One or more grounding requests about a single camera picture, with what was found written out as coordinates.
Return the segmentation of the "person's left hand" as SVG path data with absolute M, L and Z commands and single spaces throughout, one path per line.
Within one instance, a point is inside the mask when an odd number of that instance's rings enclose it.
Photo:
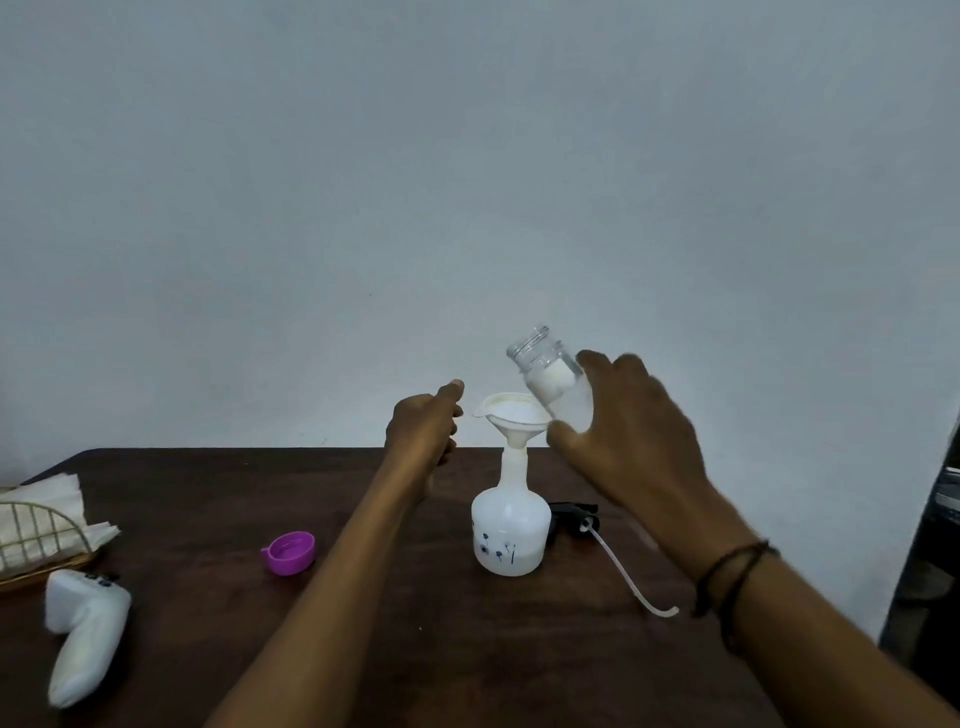
M 434 407 L 435 394 L 414 394 L 393 408 L 386 429 L 378 487 L 407 505 L 421 502 L 436 469 L 457 447 L 454 435 L 463 408 Z

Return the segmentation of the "person's right hand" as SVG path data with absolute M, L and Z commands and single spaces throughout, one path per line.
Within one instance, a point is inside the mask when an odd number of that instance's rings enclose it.
M 606 455 L 604 487 L 688 577 L 758 538 L 714 488 L 690 419 L 632 353 L 611 361 L 583 349 L 577 361 L 593 394 L 588 431 Z

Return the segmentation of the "person's right forearm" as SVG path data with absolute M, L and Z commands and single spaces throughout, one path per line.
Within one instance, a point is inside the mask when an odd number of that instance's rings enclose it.
M 955 710 L 882 652 L 767 541 L 693 579 L 694 613 L 713 612 L 787 728 L 960 728 Z

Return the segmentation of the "purple plastic cap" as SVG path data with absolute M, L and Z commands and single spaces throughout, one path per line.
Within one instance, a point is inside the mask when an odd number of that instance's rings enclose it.
M 316 539 L 308 531 L 285 533 L 260 549 L 264 566 L 277 577 L 293 577 L 316 560 Z

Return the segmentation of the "white powder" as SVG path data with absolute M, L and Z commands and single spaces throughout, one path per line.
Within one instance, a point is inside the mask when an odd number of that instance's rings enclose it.
M 525 375 L 528 389 L 545 408 L 569 393 L 582 379 L 583 372 L 575 362 L 558 357 L 551 363 L 535 367 Z

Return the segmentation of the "white handheld controller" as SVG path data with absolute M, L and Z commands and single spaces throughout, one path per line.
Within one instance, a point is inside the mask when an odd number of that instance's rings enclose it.
M 70 708 L 104 681 L 124 634 L 132 595 L 114 580 L 61 568 L 50 573 L 44 595 L 44 625 L 64 637 L 47 690 L 49 705 Z

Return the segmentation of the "dark furniture piece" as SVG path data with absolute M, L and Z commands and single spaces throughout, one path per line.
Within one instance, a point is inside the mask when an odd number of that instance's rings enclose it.
M 879 646 L 960 712 L 960 420 L 922 511 Z

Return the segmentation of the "white plastic funnel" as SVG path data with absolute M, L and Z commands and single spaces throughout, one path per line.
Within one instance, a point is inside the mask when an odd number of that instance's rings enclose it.
M 530 440 L 544 433 L 553 418 L 534 394 L 503 392 L 480 402 L 473 416 L 487 420 L 506 439 L 506 447 L 523 451 Z

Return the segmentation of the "clear glass jar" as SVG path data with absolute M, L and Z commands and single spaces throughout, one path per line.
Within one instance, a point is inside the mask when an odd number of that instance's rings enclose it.
M 511 342 L 506 356 L 552 419 L 567 423 L 579 434 L 590 429 L 594 419 L 592 386 L 549 326 L 538 325 Z

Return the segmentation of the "stack of white napkins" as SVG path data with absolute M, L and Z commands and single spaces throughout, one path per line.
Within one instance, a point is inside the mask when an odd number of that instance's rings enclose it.
M 0 501 L 41 504 L 57 509 L 76 520 L 94 546 L 102 549 L 121 534 L 107 520 L 89 522 L 80 479 L 77 474 L 60 473 L 27 485 L 0 491 Z

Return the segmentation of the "black spray trigger with tube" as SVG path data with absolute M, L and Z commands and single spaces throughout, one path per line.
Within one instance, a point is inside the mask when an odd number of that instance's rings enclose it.
M 617 555 L 609 547 L 599 533 L 601 521 L 598 516 L 598 505 L 575 501 L 553 501 L 548 503 L 550 522 L 546 536 L 546 546 L 551 546 L 561 531 L 566 532 L 574 539 L 591 537 L 602 548 L 603 552 L 622 577 L 631 594 L 651 615 L 660 619 L 671 619 L 678 616 L 680 608 L 672 606 L 659 609 L 654 606 L 641 592 L 636 583 L 628 574 L 626 568 L 618 560 Z

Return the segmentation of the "white flower-print spray bottle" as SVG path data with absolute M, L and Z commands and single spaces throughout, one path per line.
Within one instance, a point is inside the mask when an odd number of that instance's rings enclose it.
M 527 485 L 525 447 L 503 448 L 497 484 L 471 504 L 473 553 L 480 566 L 500 577 L 524 577 L 544 559 L 551 523 L 547 501 Z

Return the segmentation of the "person's left forearm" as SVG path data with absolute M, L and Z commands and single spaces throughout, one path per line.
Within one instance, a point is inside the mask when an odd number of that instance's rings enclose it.
M 409 516 L 432 475 L 379 467 L 318 570 L 203 728 L 344 728 Z

